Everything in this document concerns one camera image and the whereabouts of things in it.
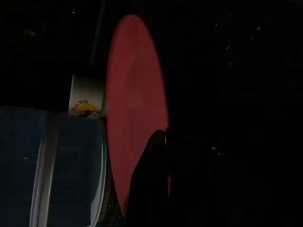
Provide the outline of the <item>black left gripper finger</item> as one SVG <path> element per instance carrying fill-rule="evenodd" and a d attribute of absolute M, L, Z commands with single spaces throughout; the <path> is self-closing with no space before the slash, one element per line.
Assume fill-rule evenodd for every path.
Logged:
<path fill-rule="evenodd" d="M 155 131 L 131 177 L 125 227 L 168 227 L 166 133 Z"/>

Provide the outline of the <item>red round plate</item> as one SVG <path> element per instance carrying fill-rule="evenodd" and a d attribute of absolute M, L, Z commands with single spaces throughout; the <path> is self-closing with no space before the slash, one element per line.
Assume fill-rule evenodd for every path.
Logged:
<path fill-rule="evenodd" d="M 107 139 L 118 203 L 126 215 L 133 171 L 149 137 L 168 126 L 160 60 L 137 15 L 126 15 L 111 40 L 106 78 Z"/>

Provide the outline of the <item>clear plastic container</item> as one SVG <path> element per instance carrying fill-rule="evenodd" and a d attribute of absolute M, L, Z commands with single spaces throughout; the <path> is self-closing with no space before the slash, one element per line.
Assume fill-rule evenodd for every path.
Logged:
<path fill-rule="evenodd" d="M 100 227 L 101 120 L 0 108 L 0 227 Z"/>

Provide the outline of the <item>white mug with cartoon print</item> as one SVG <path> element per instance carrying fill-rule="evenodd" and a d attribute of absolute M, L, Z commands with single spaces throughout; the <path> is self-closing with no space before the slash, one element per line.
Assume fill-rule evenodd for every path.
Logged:
<path fill-rule="evenodd" d="M 104 98 L 105 86 L 101 81 L 73 75 L 68 115 L 87 119 L 101 118 Z"/>

